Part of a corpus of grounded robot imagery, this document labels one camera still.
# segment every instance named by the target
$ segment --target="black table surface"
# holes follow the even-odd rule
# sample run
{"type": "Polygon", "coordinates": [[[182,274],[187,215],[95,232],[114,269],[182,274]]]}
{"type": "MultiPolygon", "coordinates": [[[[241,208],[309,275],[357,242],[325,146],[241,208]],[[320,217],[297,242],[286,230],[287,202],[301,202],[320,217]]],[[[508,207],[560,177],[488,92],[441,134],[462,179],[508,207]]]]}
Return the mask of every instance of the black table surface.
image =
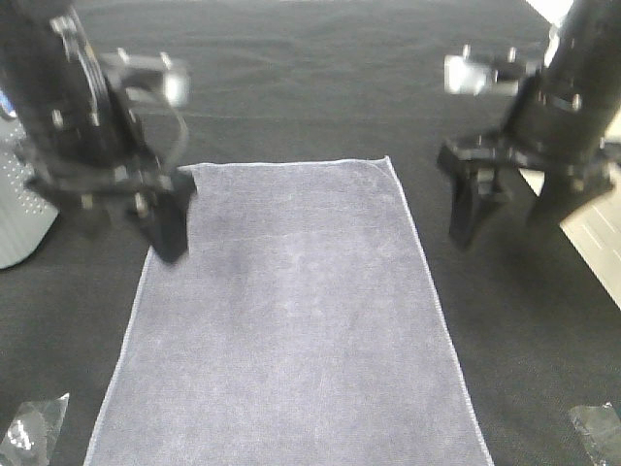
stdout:
{"type": "MultiPolygon", "coordinates": [[[[409,201],[497,465],[587,465],[567,411],[619,401],[621,313],[569,240],[515,201],[459,252],[447,238],[444,137],[497,124],[508,100],[447,96],[443,57],[533,58],[548,25],[520,0],[82,0],[99,51],[187,60],[192,142],[184,163],[389,155],[409,201]]],[[[165,148],[168,116],[146,117],[165,148]]],[[[118,225],[86,240],[62,218],[26,262],[0,273],[0,416],[71,393],[53,465],[82,464],[129,318],[147,246],[118,225]]]]}

